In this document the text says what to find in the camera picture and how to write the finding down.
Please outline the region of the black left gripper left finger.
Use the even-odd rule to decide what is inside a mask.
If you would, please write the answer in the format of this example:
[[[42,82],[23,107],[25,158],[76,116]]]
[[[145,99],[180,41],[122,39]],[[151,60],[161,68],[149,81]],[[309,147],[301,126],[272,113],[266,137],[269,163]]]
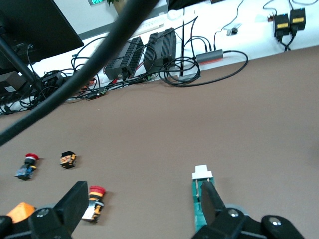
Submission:
[[[36,210],[28,219],[33,239],[70,239],[88,208],[88,184],[78,181],[54,207]]]

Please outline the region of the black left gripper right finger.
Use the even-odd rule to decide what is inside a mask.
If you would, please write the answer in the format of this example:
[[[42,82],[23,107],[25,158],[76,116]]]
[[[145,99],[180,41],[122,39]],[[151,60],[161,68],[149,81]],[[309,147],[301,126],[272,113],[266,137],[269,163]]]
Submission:
[[[201,196],[195,203],[196,220],[201,227],[194,239],[260,239],[260,223],[237,208],[226,207],[210,181],[200,185]]]

